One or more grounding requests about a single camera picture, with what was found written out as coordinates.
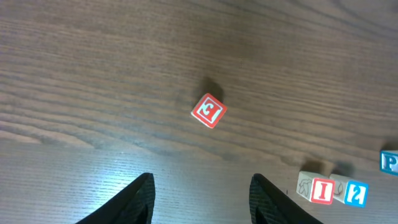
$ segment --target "hardwood floor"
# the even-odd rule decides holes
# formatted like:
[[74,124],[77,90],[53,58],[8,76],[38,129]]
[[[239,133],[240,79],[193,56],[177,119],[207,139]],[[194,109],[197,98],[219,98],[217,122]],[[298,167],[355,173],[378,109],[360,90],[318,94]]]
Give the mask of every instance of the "hardwood floor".
[[1,142],[4,223],[76,223],[144,172],[154,174],[152,223],[250,223],[249,186],[262,173],[322,223],[395,223],[397,178],[355,169],[369,184],[366,208],[308,202],[296,192],[299,167],[263,161],[176,159],[124,150]]
[[[11,140],[373,175],[398,136],[396,21],[396,0],[3,0],[1,153]],[[190,115],[210,82],[228,107],[215,129]]]

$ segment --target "wooden block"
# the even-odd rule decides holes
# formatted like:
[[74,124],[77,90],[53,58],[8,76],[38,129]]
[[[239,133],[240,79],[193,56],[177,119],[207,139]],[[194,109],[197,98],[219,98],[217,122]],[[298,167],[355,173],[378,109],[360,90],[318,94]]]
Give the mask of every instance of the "wooden block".
[[380,170],[391,175],[398,175],[398,151],[380,152]]
[[221,117],[225,114],[227,107],[214,96],[207,93],[191,111],[192,116],[209,128],[214,128]]
[[346,205],[364,208],[368,197],[369,185],[342,175],[331,174],[336,183],[333,197]]
[[296,192],[313,203],[330,205],[333,203],[335,181],[307,171],[298,174]]

